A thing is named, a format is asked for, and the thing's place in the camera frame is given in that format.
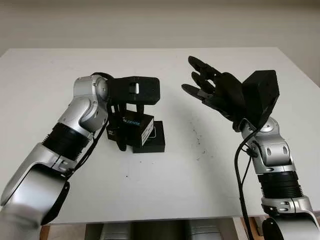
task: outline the robotic hand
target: robotic hand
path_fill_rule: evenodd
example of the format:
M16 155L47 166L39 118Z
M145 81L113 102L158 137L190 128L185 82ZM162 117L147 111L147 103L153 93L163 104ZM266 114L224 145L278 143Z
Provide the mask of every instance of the robotic hand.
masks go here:
M255 71L241 83L230 73L220 73L193 56L188 61L200 73L191 74L200 88L183 84L183 90L220 112L233 122L236 132L242 132L244 141L236 151L234 164L249 239L253 240L253 235L238 169L238 155L244 145L261 183L261 205L270 216L262 224L264 239L320 240L319 224L298 183L289 147L280 136L278 123L270 117L279 97L276 72Z
M78 78L68 108L46 139L26 157L1 195L0 240L39 239L41 225L58 215L67 197L68 179L88 159L106 128L112 106L153 105L159 99L157 78L113 78L102 72ZM77 162L91 140L92 145Z

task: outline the table surface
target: table surface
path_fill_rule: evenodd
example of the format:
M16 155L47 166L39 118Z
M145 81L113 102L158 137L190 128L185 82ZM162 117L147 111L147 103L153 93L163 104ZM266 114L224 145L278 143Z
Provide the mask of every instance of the table surface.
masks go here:
M67 108L76 78L93 72L160 79L161 99L145 112L162 120L165 153L133 154L104 133L54 223L240 216L234 154L242 137L232 123L181 89L193 84L192 55L240 81L276 70L280 97L272 116L295 161L299 183L320 210L320 88L279 49L10 49L0 58L0 192ZM239 163L244 171L248 156ZM250 166L244 193L249 215L261 215L261 191Z

